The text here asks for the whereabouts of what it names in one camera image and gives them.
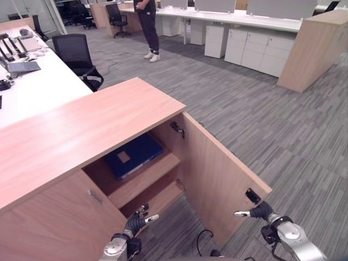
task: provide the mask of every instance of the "glass wall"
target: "glass wall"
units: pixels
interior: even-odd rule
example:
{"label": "glass wall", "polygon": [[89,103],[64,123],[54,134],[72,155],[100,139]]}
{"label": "glass wall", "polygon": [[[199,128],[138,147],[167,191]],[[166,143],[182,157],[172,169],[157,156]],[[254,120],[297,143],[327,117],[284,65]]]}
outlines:
{"label": "glass wall", "polygon": [[40,27],[48,36],[66,33],[53,0],[0,1],[0,22],[38,15]]}

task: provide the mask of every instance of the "black pants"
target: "black pants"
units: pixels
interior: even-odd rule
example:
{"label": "black pants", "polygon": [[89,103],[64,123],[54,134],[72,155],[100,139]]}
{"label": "black pants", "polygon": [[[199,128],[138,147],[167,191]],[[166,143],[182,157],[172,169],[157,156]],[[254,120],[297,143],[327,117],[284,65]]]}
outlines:
{"label": "black pants", "polygon": [[159,41],[156,33],[156,13],[138,13],[142,31],[151,52],[158,54]]}

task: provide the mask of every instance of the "blue folder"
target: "blue folder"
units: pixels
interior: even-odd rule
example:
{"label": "blue folder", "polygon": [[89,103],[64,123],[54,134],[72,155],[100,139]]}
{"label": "blue folder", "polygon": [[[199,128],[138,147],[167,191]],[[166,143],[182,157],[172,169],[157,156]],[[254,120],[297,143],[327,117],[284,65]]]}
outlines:
{"label": "blue folder", "polygon": [[104,156],[117,179],[123,179],[150,160],[161,155],[163,148],[145,133]]}

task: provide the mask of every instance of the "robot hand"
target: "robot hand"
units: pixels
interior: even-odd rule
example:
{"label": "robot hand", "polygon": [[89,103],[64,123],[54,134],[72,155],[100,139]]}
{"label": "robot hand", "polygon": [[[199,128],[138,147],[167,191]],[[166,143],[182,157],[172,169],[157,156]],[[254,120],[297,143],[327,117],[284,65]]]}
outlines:
{"label": "robot hand", "polygon": [[149,218],[147,211],[148,204],[141,206],[128,219],[123,233],[114,234],[110,243],[104,248],[104,253],[100,261],[128,261],[141,251],[141,240],[136,238],[136,234],[148,223],[155,221],[159,215],[153,215]]}
{"label": "robot hand", "polygon": [[267,202],[262,202],[249,211],[238,211],[234,216],[261,218],[267,221],[268,226],[262,227],[261,234],[268,244],[273,244],[272,255],[277,260],[283,260],[275,255],[278,243],[289,252],[295,261],[324,261],[326,256],[306,236],[305,231],[287,216],[274,213]]}

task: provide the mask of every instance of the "white sneaker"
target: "white sneaker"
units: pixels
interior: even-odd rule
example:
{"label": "white sneaker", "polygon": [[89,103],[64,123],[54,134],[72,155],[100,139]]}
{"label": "white sneaker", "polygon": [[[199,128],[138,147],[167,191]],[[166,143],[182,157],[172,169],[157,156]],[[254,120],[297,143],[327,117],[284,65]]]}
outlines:
{"label": "white sneaker", "polygon": [[155,61],[159,61],[161,59],[161,56],[159,54],[153,54],[153,57],[150,59],[151,63],[154,63]]}
{"label": "white sneaker", "polygon": [[144,59],[151,59],[153,57],[153,53],[149,52],[147,55],[144,56]]}

